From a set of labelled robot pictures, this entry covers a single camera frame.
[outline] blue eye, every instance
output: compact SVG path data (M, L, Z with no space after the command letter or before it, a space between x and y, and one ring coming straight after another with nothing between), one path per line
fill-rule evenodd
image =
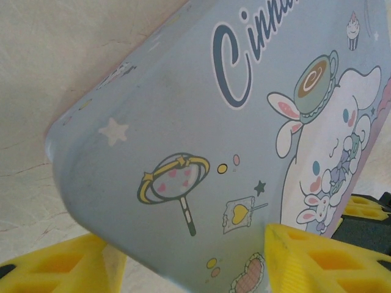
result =
M313 164L312 164L312 172L315 176L318 176L319 175L319 172L320 172L320 165L319 165L319 162L318 161L315 161Z
M349 111L347 109L343 111L343 121L345 121L345 123L349 121Z

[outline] lollipop illustration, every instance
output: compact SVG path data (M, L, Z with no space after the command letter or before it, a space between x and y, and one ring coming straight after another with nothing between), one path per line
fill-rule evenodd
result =
M196 227L186 196L205 179L210 169L208 160L188 153L165 158L152 173L144 173L137 193L143 204L160 204L178 200L191 236Z
M223 234L231 232L234 229L250 227L252 213L268 205L264 203L259 206L254 206L254 203L255 197L229 201L222 218Z

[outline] white star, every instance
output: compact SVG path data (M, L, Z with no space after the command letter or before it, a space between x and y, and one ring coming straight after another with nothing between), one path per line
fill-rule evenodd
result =
M269 282L269 284L268 284L268 287L266 287L265 290L266 290L265 292L267 292L267 293L272 293L272 292L271 292L270 282Z
M98 132L108 137L109 146L112 147L118 139L123 142L126 140L125 131L128 128L129 125L119 125L113 118L110 118L109 125L105 128L100 128Z

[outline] pink heart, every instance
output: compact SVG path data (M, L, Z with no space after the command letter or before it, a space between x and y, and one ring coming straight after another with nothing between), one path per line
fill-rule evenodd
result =
M164 183L160 184L158 188L158 192L165 192L166 191L166 185Z
M171 178L175 178L175 176L177 175L177 169L173 169L169 172L169 176Z

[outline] dark green star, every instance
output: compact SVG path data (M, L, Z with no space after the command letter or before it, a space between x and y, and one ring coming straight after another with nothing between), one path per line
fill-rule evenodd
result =
M262 192L265 192L265 185L266 183L262 183L260 180L258 182L258 185L254 187L254 190L257 192L257 196L259 197L259 195L262 193Z

